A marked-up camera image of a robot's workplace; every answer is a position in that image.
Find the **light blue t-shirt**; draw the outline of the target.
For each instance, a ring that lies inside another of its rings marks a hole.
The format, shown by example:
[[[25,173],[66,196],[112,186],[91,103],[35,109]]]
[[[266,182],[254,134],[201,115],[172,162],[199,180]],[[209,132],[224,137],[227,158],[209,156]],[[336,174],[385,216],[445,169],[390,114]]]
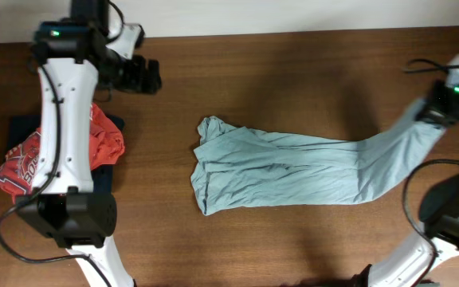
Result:
[[[240,207],[356,205],[402,182],[445,134],[416,120],[416,100],[384,132],[360,141],[234,127],[216,116],[198,126],[190,177],[205,216]]]

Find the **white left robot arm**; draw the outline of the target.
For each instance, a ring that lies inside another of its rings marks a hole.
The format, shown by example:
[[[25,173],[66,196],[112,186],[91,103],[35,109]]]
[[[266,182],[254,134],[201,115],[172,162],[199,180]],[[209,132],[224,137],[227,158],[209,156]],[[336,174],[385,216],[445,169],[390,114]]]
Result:
[[[30,195],[20,196],[18,216],[52,238],[78,261],[91,286],[133,286],[113,234],[116,200],[96,191],[89,163],[90,116],[98,85],[155,94],[159,63],[136,55],[139,24],[123,24],[115,40],[98,26],[44,22],[32,53],[41,80],[41,142]]]

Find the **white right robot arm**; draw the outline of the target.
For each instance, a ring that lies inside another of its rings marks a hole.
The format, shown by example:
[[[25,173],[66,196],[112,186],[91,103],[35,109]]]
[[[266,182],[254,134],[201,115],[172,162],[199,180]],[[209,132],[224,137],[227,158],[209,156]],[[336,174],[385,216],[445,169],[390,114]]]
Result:
[[[430,124],[459,122],[459,83],[436,81],[428,102],[416,115]],[[435,164],[459,167],[459,159],[432,159],[414,171]],[[408,190],[402,190],[402,209],[414,229],[386,260],[368,265],[351,279],[353,286],[422,286],[426,275],[442,262],[459,255],[459,174],[433,185],[419,207],[418,218],[409,210]]]

